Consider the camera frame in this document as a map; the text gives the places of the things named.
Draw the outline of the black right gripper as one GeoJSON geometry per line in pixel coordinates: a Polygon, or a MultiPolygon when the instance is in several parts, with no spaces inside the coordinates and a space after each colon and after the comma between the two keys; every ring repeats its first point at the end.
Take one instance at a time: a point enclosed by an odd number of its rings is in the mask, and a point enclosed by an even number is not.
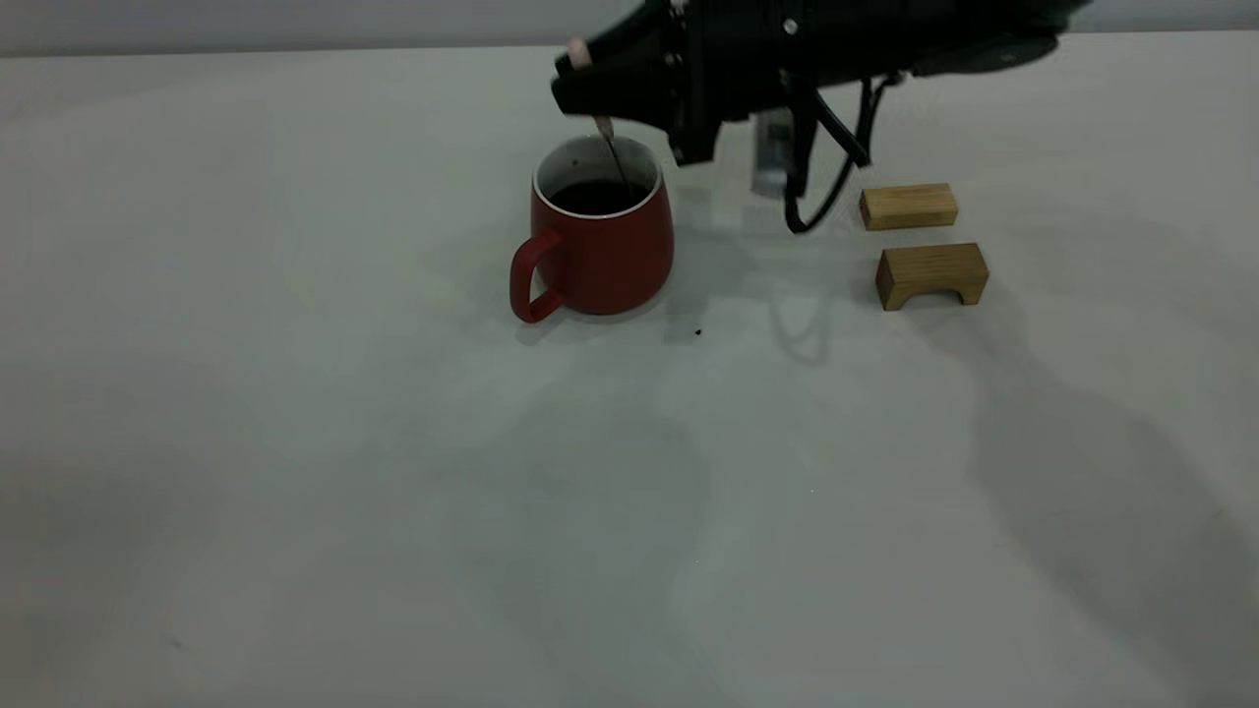
{"type": "Polygon", "coordinates": [[[713,160],[729,122],[791,106],[817,89],[806,42],[810,1],[640,5],[555,58],[550,92],[564,115],[624,118],[674,134],[681,166],[713,160]],[[577,71],[643,55],[679,71],[577,71]]]}

